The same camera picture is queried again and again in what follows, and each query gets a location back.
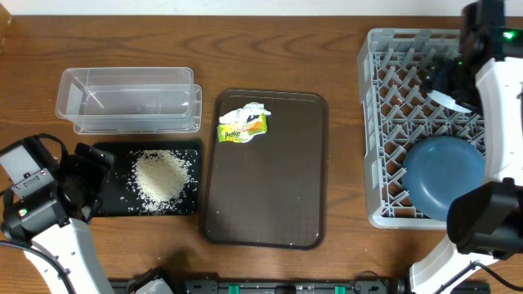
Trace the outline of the light blue bowl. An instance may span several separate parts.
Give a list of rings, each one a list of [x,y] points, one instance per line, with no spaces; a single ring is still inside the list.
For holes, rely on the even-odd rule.
[[[444,106],[447,109],[453,110],[455,112],[469,114],[472,110],[465,102],[459,98],[454,98],[450,95],[447,95],[443,92],[437,90],[431,90],[427,92],[429,98],[434,100],[439,105]]]

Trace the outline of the dark blue plate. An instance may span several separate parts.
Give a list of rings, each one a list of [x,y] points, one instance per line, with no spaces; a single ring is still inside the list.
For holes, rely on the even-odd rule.
[[[418,142],[403,162],[401,181],[424,216],[446,221],[452,202],[481,186],[485,159],[465,140],[435,136]]]

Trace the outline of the yellow snack wrapper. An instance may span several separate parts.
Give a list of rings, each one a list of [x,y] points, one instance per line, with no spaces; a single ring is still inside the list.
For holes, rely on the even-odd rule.
[[[219,142],[247,143],[254,136],[265,134],[268,126],[266,115],[261,114],[249,122],[220,124],[217,127]]]

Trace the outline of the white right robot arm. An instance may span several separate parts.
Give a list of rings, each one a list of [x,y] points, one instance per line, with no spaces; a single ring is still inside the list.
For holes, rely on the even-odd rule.
[[[503,1],[473,2],[462,17],[458,57],[435,62],[422,87],[483,116],[485,177],[452,202],[444,239],[409,269],[409,293],[450,293],[478,269],[520,290],[490,265],[522,252],[522,31],[506,25]]]

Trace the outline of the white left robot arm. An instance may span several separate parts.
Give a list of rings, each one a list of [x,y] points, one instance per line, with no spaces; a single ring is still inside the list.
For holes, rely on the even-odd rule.
[[[55,158],[44,140],[58,138],[40,133],[1,151],[11,181],[1,192],[1,244],[23,251],[53,293],[171,293],[160,268],[111,281],[99,262],[89,224],[102,204],[113,154],[84,143],[70,153],[61,144]]]

